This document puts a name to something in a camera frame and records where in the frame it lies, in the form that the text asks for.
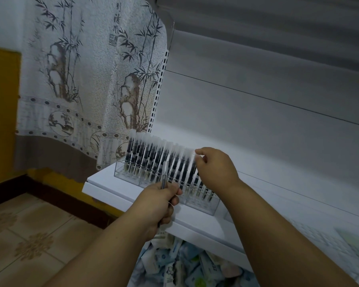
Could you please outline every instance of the patterned curtain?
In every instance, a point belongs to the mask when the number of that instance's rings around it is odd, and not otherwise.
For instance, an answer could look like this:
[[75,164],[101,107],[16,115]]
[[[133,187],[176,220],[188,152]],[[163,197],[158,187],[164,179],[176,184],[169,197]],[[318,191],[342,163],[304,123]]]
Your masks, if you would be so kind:
[[27,0],[15,168],[83,182],[147,131],[167,33],[146,0]]

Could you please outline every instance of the person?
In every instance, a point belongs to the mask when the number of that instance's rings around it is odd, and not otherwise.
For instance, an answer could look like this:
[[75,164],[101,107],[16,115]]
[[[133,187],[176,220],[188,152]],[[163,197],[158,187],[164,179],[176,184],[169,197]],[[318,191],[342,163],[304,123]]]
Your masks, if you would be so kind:
[[[201,180],[229,210],[261,287],[358,286],[239,179],[227,154],[208,147],[196,154]],[[125,287],[142,246],[154,237],[158,222],[170,222],[181,194],[174,183],[165,189],[160,184],[145,188],[127,212],[45,286]]]

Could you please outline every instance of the floor tile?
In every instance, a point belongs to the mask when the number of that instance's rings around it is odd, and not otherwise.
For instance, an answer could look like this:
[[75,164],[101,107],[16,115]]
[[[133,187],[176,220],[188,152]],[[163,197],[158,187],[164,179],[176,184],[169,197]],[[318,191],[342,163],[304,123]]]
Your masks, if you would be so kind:
[[47,252],[67,263],[88,246],[101,232],[102,229],[74,217],[52,233],[53,244]]
[[63,263],[45,253],[33,259],[17,259],[0,272],[0,287],[42,286],[63,266]]
[[48,235],[73,217],[44,201],[38,201],[16,216],[16,222],[9,229],[27,240],[35,235]]
[[18,259],[16,248],[24,240],[9,230],[0,231],[0,271]]
[[6,212],[16,214],[38,201],[38,198],[28,193],[24,193],[0,204],[0,213]]

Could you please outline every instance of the person's left hand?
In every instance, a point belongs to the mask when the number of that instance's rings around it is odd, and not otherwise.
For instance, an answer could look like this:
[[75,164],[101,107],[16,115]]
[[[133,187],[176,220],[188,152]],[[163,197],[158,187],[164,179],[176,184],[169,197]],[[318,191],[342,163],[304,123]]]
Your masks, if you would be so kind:
[[167,183],[167,188],[160,188],[161,182],[146,187],[127,211],[146,229],[146,241],[154,238],[159,222],[166,224],[171,221],[173,206],[179,203],[177,195],[182,194],[176,183]]

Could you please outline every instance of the floor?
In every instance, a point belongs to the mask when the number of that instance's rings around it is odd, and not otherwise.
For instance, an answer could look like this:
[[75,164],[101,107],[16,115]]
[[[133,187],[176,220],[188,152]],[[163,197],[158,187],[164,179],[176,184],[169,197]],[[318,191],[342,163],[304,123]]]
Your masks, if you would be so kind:
[[29,193],[0,204],[0,287],[42,286],[101,228]]

